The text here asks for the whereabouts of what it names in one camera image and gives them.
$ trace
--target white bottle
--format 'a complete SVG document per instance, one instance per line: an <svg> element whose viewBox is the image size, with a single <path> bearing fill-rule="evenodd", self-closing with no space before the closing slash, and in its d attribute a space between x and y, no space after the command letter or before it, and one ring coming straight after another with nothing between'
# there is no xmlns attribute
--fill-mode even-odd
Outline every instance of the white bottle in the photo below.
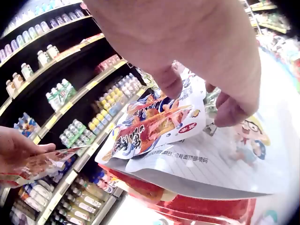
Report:
<svg viewBox="0 0 300 225"><path fill-rule="evenodd" d="M54 109L54 111L57 112L60 109L60 105L56 104L56 102L54 101L53 95L51 95L50 93L47 92L46 97L47 97L47 100L48 100L49 104L51 105L52 109Z"/></svg>

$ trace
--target store shelf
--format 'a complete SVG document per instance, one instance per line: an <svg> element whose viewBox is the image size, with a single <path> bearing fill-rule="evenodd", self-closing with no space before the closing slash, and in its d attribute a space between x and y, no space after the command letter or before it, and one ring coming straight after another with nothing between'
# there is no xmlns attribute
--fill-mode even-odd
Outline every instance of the store shelf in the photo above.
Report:
<svg viewBox="0 0 300 225"><path fill-rule="evenodd" d="M104 141L104 139L108 136L108 134L111 132L111 130L116 125L119 118L124 114L126 111L128 104L136 101L139 99L140 96L147 90L147 87L142 87L130 100L129 102L123 107L123 109L112 119L110 124L106 126L106 128L103 130L102 133L100 133L95 141L93 142L92 146L87 148L85 150L85 153L79 157L76 162L73 164L72 168L69 169L69 171L66 173L66 175L61 179L58 186L55 188L51 200L49 200L48 205L45 207L44 211L41 212L37 218L37 224L38 225L44 225L44 223L49 218L50 214L52 213L53 209L56 207L58 202L61 200L62 196L65 194L67 189L70 187L71 183L74 181L74 179L77 177L78 172L83 168L83 166L86 164L86 162L90 159L90 157L95 153L99 145ZM116 188L114 193L110 196L108 201L105 203L104 207L97 213L96 221L99 221L99 219L102 218L102 214L104 212L108 212L108 210L113 205L114 201L116 200L116 197L119 197L122 194L122 191L120 188Z"/></svg>
<svg viewBox="0 0 300 225"><path fill-rule="evenodd" d="M38 225L45 224L50 214L52 213L58 202L61 200L67 189L70 187L74 179L77 177L77 175L78 174L74 170L70 169L60 180L58 186L53 192L52 198L49 200L48 205L44 208L44 211L39 214L36 220Z"/></svg>
<svg viewBox="0 0 300 225"><path fill-rule="evenodd" d="M112 74L118 68L126 64L126 60L122 59L118 61L115 65L111 66L107 70L101 72L98 76L96 76L93 80L87 83L83 88L81 88L77 94L66 103L57 113L54 113L46 123L41 127L40 132L38 133L40 138L43 138L49 130L54 126L54 124L86 93L88 93L94 86L99 84L102 80L104 80L107 76Z"/></svg>
<svg viewBox="0 0 300 225"><path fill-rule="evenodd" d="M1 188L1 198L0 198L0 207L3 207L10 191L10 187L2 187Z"/></svg>
<svg viewBox="0 0 300 225"><path fill-rule="evenodd" d="M276 6L276 5L267 5L267 6L261 6L261 7L253 7L253 6L250 6L250 7L251 7L252 11L277 9L277 6ZM246 8L246 9L245 9L245 12L246 12L246 13L251 12L250 8Z"/></svg>
<svg viewBox="0 0 300 225"><path fill-rule="evenodd" d="M59 29L61 29L62 27L65 27L65 26L68 26L70 24L73 24L73 23L76 23L80 20L84 20L84 19L87 19L87 18L90 18L92 16L84 16L84 17L81 17L81 18L78 18L78 19L75 19L75 20L72 20L70 22L67 22L67 23L64 23L60 26L57 26L57 27L54 27L52 29L50 29L49 31L43 33L42 35L32 39L30 42L26 43L25 45L23 45L22 47L18 48L16 51L14 51L9 57L7 57L2 63L0 63L0 67L2 67L8 60L12 59L18 52L22 51L23 49L25 49L27 46L31 45L33 42L35 42L36 40L40 39L41 37L44 37L45 35L51 33L51 32L55 32L55 31L58 31Z"/></svg>
<svg viewBox="0 0 300 225"><path fill-rule="evenodd" d="M41 14L35 16L34 18L32 18L32 19L30 19L30 20L28 20L28 21L22 23L22 24L19 25L18 27L15 27L13 30L11 30L11 31L9 31L7 34L3 35L1 38L4 38L5 36L7 36L7 35L9 35L10 33L14 32L16 29L18 29L18 28L20 28L20 27L22 27L22 26L24 26L24 25L26 25L26 24L32 22L33 20L40 19L40 18L41 18L43 15L45 15L45 14L49 14L49 13L51 13L51 12L53 12L53 11L57 11L58 9L65 8L65 7L68 7L68 6L70 6L70 5L75 5L75 4L78 4L78 3L81 3L81 2L82 2L82 1L72 2L72 3L70 3L70 4L63 5L63 6L59 6L59 7L56 7L56 8L54 8L54 9L48 10L48 11L46 11L46 12L43 12L43 13L41 13Z"/></svg>
<svg viewBox="0 0 300 225"><path fill-rule="evenodd" d="M281 32L283 34L286 34L287 33L287 29L283 29L283 28L279 28L279 27L276 27L276 26L272 26L270 24L267 24L267 23L259 23L260 26L263 26L263 27L266 27L266 28L270 28L272 30L275 30L275 31L278 31L278 32Z"/></svg>
<svg viewBox="0 0 300 225"><path fill-rule="evenodd" d="M90 159L90 157L95 153L97 148L100 146L100 144L105 140L105 138L109 135L111 130L117 125L118 120L121 118L121 116L126 112L128 105L131 102L137 101L139 97L142 96L142 94L147 90L147 87L142 87L131 99L128 101L128 103L122 108L122 110L111 120L111 122L106 126L106 128L97 136L91 147L89 147L83 156L78 159L73 164L73 169L77 172L80 172L84 165L87 163L87 161Z"/></svg>
<svg viewBox="0 0 300 225"><path fill-rule="evenodd" d="M76 46L74 46L71 49L68 49L64 52L62 52L60 55L57 56L57 58L55 58L54 60L52 60L51 62L48 63L48 65L44 66L43 68L40 68L38 71L36 71L34 73L34 75L32 77L30 77L30 79L28 81L26 81L19 89L18 92L16 93L15 96L13 96L14 99L16 99L16 97L23 93L24 90L27 88L28 85L30 85L34 80L36 80L39 76L41 76L45 71L47 71L48 69L50 69L51 67L53 67L56 63L64 60L65 58L71 56L72 54L80 51L82 48L86 47L87 45L98 41L100 39L104 38L104 34L100 34L99 36L97 36L96 38L93 39L89 39L88 41L84 41L83 43L80 43ZM0 108L0 116L3 114L3 112L8 108L8 106L12 103L12 99L8 98L4 104L1 106Z"/></svg>

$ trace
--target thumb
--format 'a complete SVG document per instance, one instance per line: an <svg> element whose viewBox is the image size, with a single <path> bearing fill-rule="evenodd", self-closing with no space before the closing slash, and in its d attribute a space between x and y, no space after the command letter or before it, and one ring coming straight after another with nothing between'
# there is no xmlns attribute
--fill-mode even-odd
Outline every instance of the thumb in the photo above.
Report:
<svg viewBox="0 0 300 225"><path fill-rule="evenodd" d="M247 119L248 115L232 97L228 97L219 107L214 123L217 127L234 126Z"/></svg>
<svg viewBox="0 0 300 225"><path fill-rule="evenodd" d="M170 98L176 99L182 91L182 81L180 75L177 74L172 65L163 67L159 70L147 72L151 74L159 88Z"/></svg>

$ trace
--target finger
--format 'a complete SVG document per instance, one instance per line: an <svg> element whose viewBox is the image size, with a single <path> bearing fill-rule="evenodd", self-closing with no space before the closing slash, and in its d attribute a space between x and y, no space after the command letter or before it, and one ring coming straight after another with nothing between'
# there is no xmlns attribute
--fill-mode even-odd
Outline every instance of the finger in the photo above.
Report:
<svg viewBox="0 0 300 225"><path fill-rule="evenodd" d="M216 100L217 109L229 98L229 95L221 92Z"/></svg>
<svg viewBox="0 0 300 225"><path fill-rule="evenodd" d="M236 100L229 97L218 108L214 123L217 127L229 127L240 123L249 116L241 109Z"/></svg>
<svg viewBox="0 0 300 225"><path fill-rule="evenodd" d="M170 98L176 99L180 96L182 91L182 80L180 76L175 73L172 65L163 69L150 71L159 88Z"/></svg>
<svg viewBox="0 0 300 225"><path fill-rule="evenodd" d="M206 91L207 91L208 93L211 93L211 92L216 88L216 86L213 86L213 85L211 85L210 83L206 82L206 83L205 83L205 88L206 88Z"/></svg>

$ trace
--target product label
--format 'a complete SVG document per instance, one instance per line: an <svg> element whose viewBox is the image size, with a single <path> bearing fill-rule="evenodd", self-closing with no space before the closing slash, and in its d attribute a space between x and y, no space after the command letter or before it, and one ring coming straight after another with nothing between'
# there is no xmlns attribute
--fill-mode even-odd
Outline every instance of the product label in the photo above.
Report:
<svg viewBox="0 0 300 225"><path fill-rule="evenodd" d="M93 207L90 207L88 206L87 204L84 204L83 202L79 203L79 207L88 211L88 212L91 212L91 213L95 213L96 209L94 209Z"/></svg>
<svg viewBox="0 0 300 225"><path fill-rule="evenodd" d="M87 214L84 214L80 211L76 211L74 214L75 214L75 216L78 216L78 217L83 218L85 220L90 220L90 218Z"/></svg>
<svg viewBox="0 0 300 225"><path fill-rule="evenodd" d="M70 222L72 222L72 223L74 223L74 224L77 224L77 225L83 225L83 222L82 222L82 221L80 221L80 220L78 220L78 219L76 219L76 218L74 218L74 217L72 217L72 218L70 219Z"/></svg>
<svg viewBox="0 0 300 225"><path fill-rule="evenodd" d="M85 197L84 200L85 200L87 203L90 203L91 205L96 206L97 208L99 208L99 207L101 206L101 203L100 203L100 202L97 202L96 200L90 198L89 196Z"/></svg>

